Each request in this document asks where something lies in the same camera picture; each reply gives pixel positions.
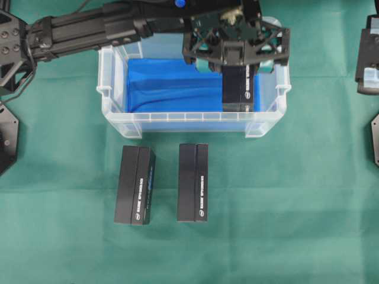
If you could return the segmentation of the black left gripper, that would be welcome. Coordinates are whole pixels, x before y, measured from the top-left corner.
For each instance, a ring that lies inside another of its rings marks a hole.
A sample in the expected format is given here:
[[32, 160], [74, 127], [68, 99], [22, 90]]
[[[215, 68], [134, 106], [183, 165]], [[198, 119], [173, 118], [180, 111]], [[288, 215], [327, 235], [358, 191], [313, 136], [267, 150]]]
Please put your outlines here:
[[260, 12], [209, 12], [191, 17], [186, 25], [190, 30], [184, 33], [182, 54], [200, 73], [249, 65], [259, 65], [258, 73], [272, 73], [275, 64], [288, 64], [290, 29], [267, 21]]

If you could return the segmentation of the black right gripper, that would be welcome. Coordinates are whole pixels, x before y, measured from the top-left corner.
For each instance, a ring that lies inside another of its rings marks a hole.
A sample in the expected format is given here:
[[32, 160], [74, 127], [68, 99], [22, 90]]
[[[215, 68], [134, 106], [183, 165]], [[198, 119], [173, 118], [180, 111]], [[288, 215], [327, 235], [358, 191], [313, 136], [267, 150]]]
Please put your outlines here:
[[358, 93], [378, 95], [378, 14], [367, 16], [361, 31], [355, 81]]

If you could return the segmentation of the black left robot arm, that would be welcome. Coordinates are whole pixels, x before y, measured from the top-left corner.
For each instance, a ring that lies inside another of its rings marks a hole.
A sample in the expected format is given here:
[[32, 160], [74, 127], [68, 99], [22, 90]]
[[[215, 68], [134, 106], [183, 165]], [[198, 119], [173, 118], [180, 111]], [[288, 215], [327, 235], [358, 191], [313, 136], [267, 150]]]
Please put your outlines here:
[[1, 103], [18, 98], [39, 62], [122, 46], [155, 34], [182, 34], [188, 64], [212, 71], [263, 62], [286, 65], [290, 30], [264, 20], [258, 1], [114, 1], [29, 24], [1, 2]]

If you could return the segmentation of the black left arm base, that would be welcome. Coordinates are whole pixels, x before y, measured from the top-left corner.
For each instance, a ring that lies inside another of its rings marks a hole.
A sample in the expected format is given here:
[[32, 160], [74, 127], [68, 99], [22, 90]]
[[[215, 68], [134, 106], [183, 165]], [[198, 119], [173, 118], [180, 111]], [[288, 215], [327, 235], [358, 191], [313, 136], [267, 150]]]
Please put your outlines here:
[[1, 175], [4, 174], [18, 157], [18, 118], [4, 105], [1, 104]]

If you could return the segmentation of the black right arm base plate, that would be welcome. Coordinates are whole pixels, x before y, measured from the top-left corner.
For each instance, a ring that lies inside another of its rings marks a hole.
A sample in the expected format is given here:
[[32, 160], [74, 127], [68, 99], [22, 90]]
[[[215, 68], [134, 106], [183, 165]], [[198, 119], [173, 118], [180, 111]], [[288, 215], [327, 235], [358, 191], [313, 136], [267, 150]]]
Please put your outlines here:
[[378, 144], [379, 144], [379, 133], [378, 133], [378, 122], [379, 115], [372, 117], [370, 123], [368, 124], [368, 142], [369, 142], [369, 158], [378, 167], [379, 165], [379, 155], [378, 155]]

